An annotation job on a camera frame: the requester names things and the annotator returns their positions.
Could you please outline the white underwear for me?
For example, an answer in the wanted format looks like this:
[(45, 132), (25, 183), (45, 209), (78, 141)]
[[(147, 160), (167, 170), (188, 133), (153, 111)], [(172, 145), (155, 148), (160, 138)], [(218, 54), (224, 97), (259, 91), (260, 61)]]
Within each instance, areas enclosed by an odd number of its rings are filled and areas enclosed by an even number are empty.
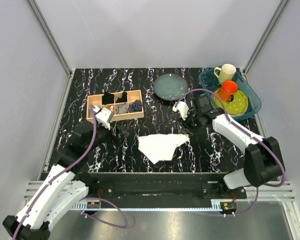
[(171, 161), (176, 148), (189, 142), (184, 134), (150, 134), (138, 137), (138, 149), (153, 164), (159, 161)]

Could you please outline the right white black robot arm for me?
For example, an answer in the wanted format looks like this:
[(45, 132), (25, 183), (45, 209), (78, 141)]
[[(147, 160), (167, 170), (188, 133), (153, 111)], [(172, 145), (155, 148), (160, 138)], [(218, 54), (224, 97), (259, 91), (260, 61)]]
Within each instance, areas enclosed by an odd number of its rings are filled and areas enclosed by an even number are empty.
[(180, 101), (173, 110), (180, 114), (183, 130), (194, 135), (200, 127), (212, 129), (238, 147), (244, 155), (243, 168), (226, 174), (217, 185), (218, 195), (229, 198), (235, 189), (245, 186), (269, 185), (270, 181), (286, 177), (281, 149), (274, 137), (265, 138), (236, 122), (223, 108), (213, 108), (206, 96), (192, 100), (193, 107)]

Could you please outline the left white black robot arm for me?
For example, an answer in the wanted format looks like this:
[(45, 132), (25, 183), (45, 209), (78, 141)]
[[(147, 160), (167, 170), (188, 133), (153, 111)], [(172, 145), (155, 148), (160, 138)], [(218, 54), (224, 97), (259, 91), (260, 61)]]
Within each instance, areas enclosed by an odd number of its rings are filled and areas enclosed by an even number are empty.
[(54, 224), (73, 205), (84, 198), (100, 197), (98, 179), (81, 169), (96, 147), (105, 143), (120, 147), (128, 135), (118, 127), (107, 129), (101, 124), (78, 124), (32, 199), (18, 214), (8, 215), (3, 220), (12, 239), (47, 240)]

